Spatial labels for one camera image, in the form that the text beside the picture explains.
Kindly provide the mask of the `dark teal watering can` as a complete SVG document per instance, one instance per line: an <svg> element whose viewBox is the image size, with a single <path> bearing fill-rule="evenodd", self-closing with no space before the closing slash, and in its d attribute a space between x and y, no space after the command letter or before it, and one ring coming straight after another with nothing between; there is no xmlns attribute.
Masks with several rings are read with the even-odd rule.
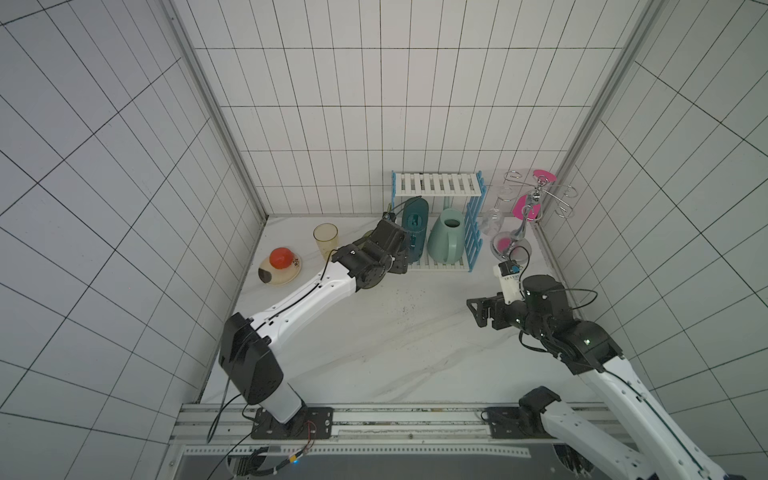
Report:
<svg viewBox="0 0 768 480"><path fill-rule="evenodd" d="M429 203L421 197L409 199L401 216L402 227L408 233L409 264L420 261L426 243Z"/></svg>

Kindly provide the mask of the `mint green watering can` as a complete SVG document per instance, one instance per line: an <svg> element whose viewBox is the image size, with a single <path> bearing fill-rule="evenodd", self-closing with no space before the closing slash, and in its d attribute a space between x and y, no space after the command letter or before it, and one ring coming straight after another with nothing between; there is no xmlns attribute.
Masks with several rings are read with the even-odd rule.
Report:
<svg viewBox="0 0 768 480"><path fill-rule="evenodd" d="M458 262L464 252L464 216L454 208L444 209L430 232L427 251L432 260L440 264Z"/></svg>

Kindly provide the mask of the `olive green watering can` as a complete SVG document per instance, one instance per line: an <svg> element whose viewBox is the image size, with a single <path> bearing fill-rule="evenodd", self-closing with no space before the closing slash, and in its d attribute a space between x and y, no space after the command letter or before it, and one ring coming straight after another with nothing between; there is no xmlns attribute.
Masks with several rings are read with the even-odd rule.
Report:
<svg viewBox="0 0 768 480"><path fill-rule="evenodd" d="M360 238L353 241L357 248L364 248L368 244L381 245L382 231L379 228L364 233Z"/></svg>

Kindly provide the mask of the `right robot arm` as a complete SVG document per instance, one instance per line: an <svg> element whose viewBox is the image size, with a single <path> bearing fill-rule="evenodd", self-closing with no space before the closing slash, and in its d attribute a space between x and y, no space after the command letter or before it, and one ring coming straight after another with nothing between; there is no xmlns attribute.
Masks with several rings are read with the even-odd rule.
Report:
<svg viewBox="0 0 768 480"><path fill-rule="evenodd" d="M521 397L511 416L524 437L558 440L612 479L732 478L653 397L619 344L600 325L576 317L560 282L507 275L500 283L497 295L467 300L477 325L515 328L539 341L535 352L553 356L587 384L634 445L593 425L545 386Z"/></svg>

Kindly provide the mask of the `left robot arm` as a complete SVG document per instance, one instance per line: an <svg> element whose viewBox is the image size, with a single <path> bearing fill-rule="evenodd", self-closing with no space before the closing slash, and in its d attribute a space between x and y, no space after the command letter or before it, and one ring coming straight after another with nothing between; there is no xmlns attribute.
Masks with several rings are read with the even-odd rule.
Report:
<svg viewBox="0 0 768 480"><path fill-rule="evenodd" d="M289 339L334 304L407 272L409 233L387 217L370 235L334 249L323 269L265 311L234 313L224 325L218 363L248 405L258 405L286 425L302 416L305 402L278 362Z"/></svg>

